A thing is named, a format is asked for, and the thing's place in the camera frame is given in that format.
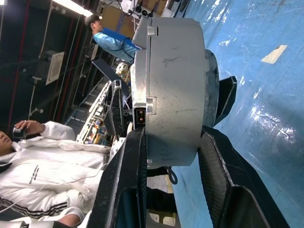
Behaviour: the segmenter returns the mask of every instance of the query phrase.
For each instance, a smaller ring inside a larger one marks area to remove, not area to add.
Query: black hair
[[[93,14],[85,18],[85,26],[92,32],[91,23],[95,23],[96,21],[100,21],[100,18],[98,15]]]

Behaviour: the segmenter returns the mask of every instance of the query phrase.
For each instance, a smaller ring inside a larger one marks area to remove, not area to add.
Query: gray metal motor housing
[[[149,169],[191,165],[204,120],[216,118],[219,78],[212,75],[210,90],[206,74],[217,64],[209,65],[193,19],[150,18],[147,30],[147,50],[136,53],[131,74],[133,124],[135,109],[145,108]]]

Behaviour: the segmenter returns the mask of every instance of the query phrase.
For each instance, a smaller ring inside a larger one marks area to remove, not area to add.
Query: hand
[[[15,127],[18,129],[27,128],[28,135],[41,133],[45,129],[45,125],[34,120],[22,120],[19,123],[15,124]]]
[[[61,222],[69,227],[75,227],[77,226],[81,221],[80,217],[77,215],[66,215],[63,218],[59,219],[58,222]]]

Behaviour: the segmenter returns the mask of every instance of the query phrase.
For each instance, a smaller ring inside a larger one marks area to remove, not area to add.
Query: black stripe
[[[11,207],[13,210],[19,212],[20,214],[24,215],[24,216],[29,216],[31,218],[34,218],[34,219],[39,219],[43,216],[53,216],[55,213],[60,213],[62,212],[66,206],[62,206],[61,208],[57,208],[57,209],[54,209],[52,212],[48,213],[48,214],[41,214],[41,215],[31,215],[31,214],[28,214],[26,211],[24,211],[23,209],[19,209],[17,208],[15,205]]]
[[[0,203],[6,203],[8,204],[9,206],[13,204],[12,201],[8,200],[8,199],[3,199],[3,198],[0,198]],[[59,203],[59,204],[56,204],[56,205],[53,205],[51,206],[48,210],[46,211],[42,211],[42,210],[29,210],[28,208],[26,207],[23,207],[23,206],[20,206],[18,204],[15,204],[15,206],[17,208],[19,208],[20,210],[23,210],[23,211],[26,211],[28,214],[31,214],[32,216],[34,215],[49,215],[50,213],[54,213],[54,210],[55,209],[58,209],[58,208],[63,208],[63,207],[67,207],[67,202],[63,202],[63,203]]]
[[[0,200],[0,203],[5,203],[5,204],[8,204],[9,206],[13,204],[12,202],[10,202],[10,201],[5,201],[5,200]],[[18,207],[18,208],[20,208],[20,209],[22,209],[22,210],[25,210],[25,211],[27,211],[28,213],[31,213],[31,214],[38,214],[38,215],[39,215],[39,214],[50,213],[50,212],[52,212],[54,209],[58,209],[58,208],[66,207],[66,206],[67,206],[66,203],[63,203],[63,204],[61,204],[61,205],[56,205],[56,207],[52,206],[52,207],[50,207],[49,210],[47,210],[47,211],[37,211],[37,212],[36,212],[36,211],[31,211],[31,210],[29,210],[28,208],[22,207],[22,206],[20,206],[20,205],[18,205],[18,204],[15,204],[15,205],[16,205],[16,207]]]
[[[6,204],[6,206],[11,205],[8,202],[3,202],[3,204]],[[32,218],[40,218],[42,216],[53,216],[55,213],[62,212],[65,208],[67,208],[67,205],[63,205],[61,207],[53,208],[52,210],[48,210],[48,213],[42,212],[42,213],[39,213],[39,214],[36,213],[35,215],[33,215],[31,213],[28,213],[28,211],[26,209],[20,208],[20,206],[17,205],[17,204],[12,206],[12,208],[15,209],[16,211],[20,212],[21,214],[25,215],[25,216],[29,216],[29,217],[32,217]]]
[[[7,204],[13,204],[13,202],[12,201],[9,201],[9,200],[7,200],[7,199],[0,199],[0,202],[5,202],[5,203],[7,203]],[[34,213],[34,214],[39,214],[39,213],[48,213],[48,212],[50,212],[51,210],[53,210],[53,209],[55,209],[55,208],[57,208],[57,207],[61,207],[61,206],[64,206],[64,205],[67,205],[67,203],[66,202],[64,202],[64,203],[59,203],[59,204],[56,204],[56,205],[53,205],[53,206],[51,206],[48,210],[46,210],[46,211],[43,211],[43,210],[29,210],[28,208],[26,208],[26,207],[23,207],[23,206],[20,206],[20,205],[17,205],[18,207],[20,207],[21,209],[24,209],[24,210],[27,210],[29,213]]]
[[[6,202],[8,202],[8,203],[10,203],[10,204],[13,204],[14,202],[12,202],[12,201],[10,201],[10,200],[8,200],[8,199],[4,199],[4,198],[1,198],[0,197],[0,201],[6,201]],[[52,208],[54,208],[54,207],[58,207],[58,206],[61,206],[61,205],[64,205],[64,204],[67,204],[67,202],[62,202],[62,203],[59,203],[59,204],[54,204],[53,206],[51,206],[48,210],[46,210],[46,211],[44,211],[44,210],[29,210],[27,207],[23,207],[23,206],[20,206],[20,205],[18,205],[19,207],[21,207],[21,208],[23,208],[23,209],[26,209],[26,210],[28,210],[29,212],[31,212],[31,213],[38,213],[38,212],[41,212],[41,213],[43,213],[43,212],[48,212],[49,210],[51,210]]]

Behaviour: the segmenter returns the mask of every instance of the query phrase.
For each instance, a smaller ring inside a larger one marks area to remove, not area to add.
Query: light blue jacket
[[[122,42],[114,39],[102,32],[99,32],[93,36],[95,42],[105,51],[109,52],[116,58],[120,58],[128,63],[132,63],[135,57],[135,53],[138,49],[124,44],[122,47]]]

